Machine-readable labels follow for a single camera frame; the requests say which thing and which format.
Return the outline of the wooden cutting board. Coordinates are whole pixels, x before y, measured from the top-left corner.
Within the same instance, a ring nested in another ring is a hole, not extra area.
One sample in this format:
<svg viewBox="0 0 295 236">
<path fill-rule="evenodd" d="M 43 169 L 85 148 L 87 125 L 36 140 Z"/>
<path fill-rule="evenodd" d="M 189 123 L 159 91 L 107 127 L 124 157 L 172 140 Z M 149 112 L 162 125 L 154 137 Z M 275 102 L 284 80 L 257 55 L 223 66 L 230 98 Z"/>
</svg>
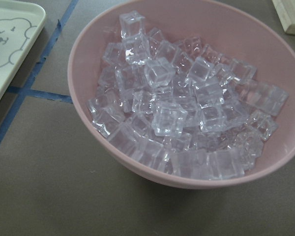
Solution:
<svg viewBox="0 0 295 236">
<path fill-rule="evenodd" d="M 284 32 L 295 35 L 295 0 L 272 0 L 272 3 Z"/>
</svg>

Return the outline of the clear ice cubes pile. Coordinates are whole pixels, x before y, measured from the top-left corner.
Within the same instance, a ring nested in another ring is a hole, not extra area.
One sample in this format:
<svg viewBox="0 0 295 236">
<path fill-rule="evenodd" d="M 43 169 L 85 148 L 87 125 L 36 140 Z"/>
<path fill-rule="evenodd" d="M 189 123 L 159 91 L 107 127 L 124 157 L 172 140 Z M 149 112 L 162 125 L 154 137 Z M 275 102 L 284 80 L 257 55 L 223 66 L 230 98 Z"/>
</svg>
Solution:
<svg viewBox="0 0 295 236">
<path fill-rule="evenodd" d="M 171 43 L 146 30 L 137 11 L 121 14 L 107 45 L 93 127 L 119 151 L 160 172 L 202 180 L 242 177 L 278 128 L 289 95 L 254 79 L 256 67 L 202 44 Z"/>
</svg>

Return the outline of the pink bowl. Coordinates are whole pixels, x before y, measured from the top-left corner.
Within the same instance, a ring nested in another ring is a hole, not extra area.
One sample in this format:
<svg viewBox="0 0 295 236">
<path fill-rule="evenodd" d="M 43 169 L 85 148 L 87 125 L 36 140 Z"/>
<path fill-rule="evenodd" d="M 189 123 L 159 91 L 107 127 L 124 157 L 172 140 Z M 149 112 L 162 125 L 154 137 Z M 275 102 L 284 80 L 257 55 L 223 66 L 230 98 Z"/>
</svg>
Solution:
<svg viewBox="0 0 295 236">
<path fill-rule="evenodd" d="M 215 0 L 132 0 L 91 20 L 69 56 L 86 128 L 160 184 L 246 183 L 295 156 L 295 52 Z"/>
</svg>

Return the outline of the cream bear tray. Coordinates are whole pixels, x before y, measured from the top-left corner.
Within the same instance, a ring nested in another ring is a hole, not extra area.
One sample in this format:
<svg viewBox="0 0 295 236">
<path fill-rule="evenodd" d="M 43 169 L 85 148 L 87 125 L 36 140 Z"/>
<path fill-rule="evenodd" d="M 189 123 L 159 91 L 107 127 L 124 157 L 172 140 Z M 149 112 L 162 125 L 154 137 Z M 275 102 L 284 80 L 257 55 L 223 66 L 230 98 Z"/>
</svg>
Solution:
<svg viewBox="0 0 295 236">
<path fill-rule="evenodd" d="M 0 100 L 45 22 L 46 12 L 36 3 L 0 0 Z"/>
</svg>

